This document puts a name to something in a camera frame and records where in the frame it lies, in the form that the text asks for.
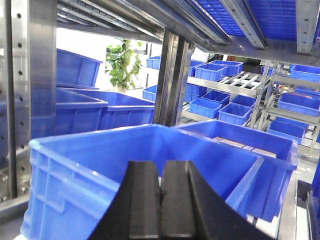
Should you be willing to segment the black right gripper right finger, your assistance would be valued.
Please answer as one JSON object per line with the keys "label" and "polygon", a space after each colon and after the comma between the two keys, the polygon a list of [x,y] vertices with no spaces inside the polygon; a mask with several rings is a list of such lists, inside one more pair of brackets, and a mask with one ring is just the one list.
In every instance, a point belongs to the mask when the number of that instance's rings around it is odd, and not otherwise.
{"label": "black right gripper right finger", "polygon": [[262,160],[256,160],[223,200],[192,161],[168,161],[161,184],[160,239],[271,239],[237,212],[262,163]]}

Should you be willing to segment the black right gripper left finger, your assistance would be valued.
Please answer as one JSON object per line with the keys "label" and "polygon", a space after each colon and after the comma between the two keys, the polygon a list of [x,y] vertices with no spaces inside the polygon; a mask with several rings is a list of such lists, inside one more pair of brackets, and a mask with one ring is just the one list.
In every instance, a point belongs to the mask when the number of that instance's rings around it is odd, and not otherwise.
{"label": "black right gripper left finger", "polygon": [[154,162],[128,162],[118,192],[89,238],[159,239],[159,179]]}

